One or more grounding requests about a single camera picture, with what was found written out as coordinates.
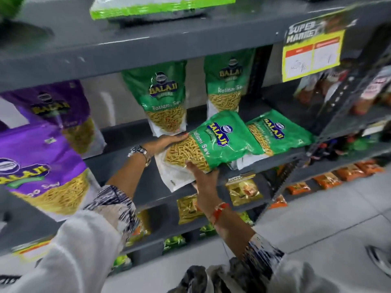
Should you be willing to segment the person's left hand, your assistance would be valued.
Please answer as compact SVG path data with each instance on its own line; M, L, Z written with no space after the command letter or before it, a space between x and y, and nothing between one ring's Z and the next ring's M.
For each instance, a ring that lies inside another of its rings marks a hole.
M149 162L153 156L160 154L168 147L185 140L188 136L188 133L178 134L175 136L163 135L153 141L141 145L141 147L146 151L146 161Z

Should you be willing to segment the person's right hand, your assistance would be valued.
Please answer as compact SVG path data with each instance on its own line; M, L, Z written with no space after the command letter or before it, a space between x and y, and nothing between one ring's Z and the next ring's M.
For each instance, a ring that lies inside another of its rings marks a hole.
M219 198L217 192L217 181L219 170L216 168L201 181L195 181L198 192L198 207L211 220L214 210L223 201Z

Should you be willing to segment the green snack packet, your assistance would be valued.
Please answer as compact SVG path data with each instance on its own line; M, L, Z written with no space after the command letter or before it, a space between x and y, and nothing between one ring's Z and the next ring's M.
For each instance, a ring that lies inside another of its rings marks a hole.
M220 164L236 161L249 153L261 155L263 150L239 114L225 110L156 155L155 161L162 181L174 192L195 180L186 162L208 173Z
M292 148L312 144L315 137L303 127L272 109L246 123L257 149L228 164L232 170L242 170L262 159L285 153Z
M229 110L238 112L247 93L256 49L241 49L204 57L207 119Z
M186 130L186 65L186 60L180 60L121 72L155 137L173 136Z

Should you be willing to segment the person's left forearm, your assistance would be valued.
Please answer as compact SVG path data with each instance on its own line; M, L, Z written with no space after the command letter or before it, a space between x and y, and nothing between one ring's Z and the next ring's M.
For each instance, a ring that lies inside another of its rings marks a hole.
M128 157L126 164L101 187L95 199L84 207L84 210L102 215L124 241L139 226L133 197L144 168L143 155Z

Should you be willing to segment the person's right forearm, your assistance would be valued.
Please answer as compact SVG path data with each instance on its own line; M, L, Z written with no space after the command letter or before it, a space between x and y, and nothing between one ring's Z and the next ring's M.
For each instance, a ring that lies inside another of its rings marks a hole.
M255 275L271 279L284 252L257 234L227 203L216 207L211 223L234 255Z

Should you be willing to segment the silver wristwatch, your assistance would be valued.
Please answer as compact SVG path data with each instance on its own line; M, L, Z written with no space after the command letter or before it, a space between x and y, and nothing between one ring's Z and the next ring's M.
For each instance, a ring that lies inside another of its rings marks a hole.
M136 145L136 146L131 148L131 150L128 153L127 157L131 157L131 156L133 156L135 154L143 155L143 157L145 159L145 167L149 166L149 164L151 162L151 159L152 159L152 154L147 149L145 149L141 145Z

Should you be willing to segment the gold snack packet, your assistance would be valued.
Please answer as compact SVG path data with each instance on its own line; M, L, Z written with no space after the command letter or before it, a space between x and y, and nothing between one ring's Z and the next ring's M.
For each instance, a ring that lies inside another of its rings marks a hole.
M247 172L227 180L225 187L234 207L264 198L254 181L255 176L254 172Z
M198 207L197 194L178 199L177 207L179 213L179 225L189 223L197 218L204 216L204 213Z

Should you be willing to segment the small green packet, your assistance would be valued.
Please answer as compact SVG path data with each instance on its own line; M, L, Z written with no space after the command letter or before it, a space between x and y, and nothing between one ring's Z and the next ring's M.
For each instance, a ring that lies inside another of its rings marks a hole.
M113 266L111 267L110 274L112 275L123 271L127 271L131 269L132 266L133 263L127 255L120 255L115 259Z
M217 231L211 223L204 225L199 230L199 238L200 239L206 239L208 237L212 237L215 235L217 235Z
M164 241L163 253L168 253L172 250L186 246L187 242L182 235L173 236Z

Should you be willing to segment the orange snack packet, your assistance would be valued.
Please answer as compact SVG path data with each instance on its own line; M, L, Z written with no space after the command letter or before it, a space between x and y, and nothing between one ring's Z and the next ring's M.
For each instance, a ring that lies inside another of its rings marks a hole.
M365 173L355 164L341 167L336 170L336 173L341 178L341 180L345 182L350 182L357 178L363 178L366 176Z
M268 207L268 209L275 209L275 208L281 208L281 207L288 207L288 203L286 202L283 195L279 195L273 203Z
M290 195L301 195L303 193L311 192L310 186L305 182L298 182L287 187Z
M357 163L355 163L355 165L361 171L363 171L364 174L367 175L367 176L374 175L374 174L377 174L377 173L382 173L382 172L385 171L384 168L381 167L380 165L378 165L376 163L376 161L373 160L373 159L357 162Z
M342 184L342 181L332 172L328 172L313 178L323 190L331 189Z

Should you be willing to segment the purple snack packet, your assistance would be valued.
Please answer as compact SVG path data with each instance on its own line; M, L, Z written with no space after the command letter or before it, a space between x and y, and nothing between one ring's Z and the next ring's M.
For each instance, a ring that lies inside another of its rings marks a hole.
M100 190L61 131L43 122L0 132L0 185L57 222L90 204Z
M45 121L57 126L83 159L103 153L106 142L79 80L8 91L0 97L13 104L29 123Z

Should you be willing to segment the green and white packet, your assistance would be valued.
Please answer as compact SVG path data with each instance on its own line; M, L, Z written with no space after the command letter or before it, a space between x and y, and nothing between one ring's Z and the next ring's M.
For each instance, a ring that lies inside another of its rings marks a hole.
M89 11L91 18L97 20L205 9L235 2L236 0L94 0Z

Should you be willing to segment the grey metal shelf rack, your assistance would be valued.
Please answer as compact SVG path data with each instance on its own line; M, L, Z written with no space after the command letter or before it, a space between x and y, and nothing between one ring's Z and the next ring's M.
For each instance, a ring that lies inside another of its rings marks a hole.
M90 4L26 4L0 30L0 91L280 43L291 24L350 6L355 28L391 20L391 0L237 0L206 17L121 28L93 21Z
M301 144L276 155L281 156L277 165L286 165L269 181L272 192L267 207L276 202L278 196L293 181L298 169L310 161L322 141L328 141L336 132L348 128L345 118L349 109L359 100L359 96L381 68L390 62L391 23L386 23L374 30L359 57L348 64L347 75L325 103L321 102L320 91L315 92L315 99L311 99L308 104L295 99L293 91L299 85L299 80L261 89L261 96L266 104L311 134L310 144Z

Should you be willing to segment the white scarf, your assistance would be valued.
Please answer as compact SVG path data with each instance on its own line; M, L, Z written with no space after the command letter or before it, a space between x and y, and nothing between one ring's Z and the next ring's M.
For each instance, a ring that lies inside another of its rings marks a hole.
M124 247L126 223L117 209L78 211L59 228L39 265L7 293L101 293Z

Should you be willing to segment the yellow price sign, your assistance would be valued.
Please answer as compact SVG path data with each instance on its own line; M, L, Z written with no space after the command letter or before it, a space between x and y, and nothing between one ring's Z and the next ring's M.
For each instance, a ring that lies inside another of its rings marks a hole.
M357 22L357 18L331 14L290 25L282 50L282 82L338 66L345 32Z

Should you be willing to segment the bright green bag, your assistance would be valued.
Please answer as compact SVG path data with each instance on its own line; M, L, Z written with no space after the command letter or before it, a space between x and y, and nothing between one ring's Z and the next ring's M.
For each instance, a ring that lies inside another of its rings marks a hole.
M19 13L25 0L0 0L0 19L13 19Z

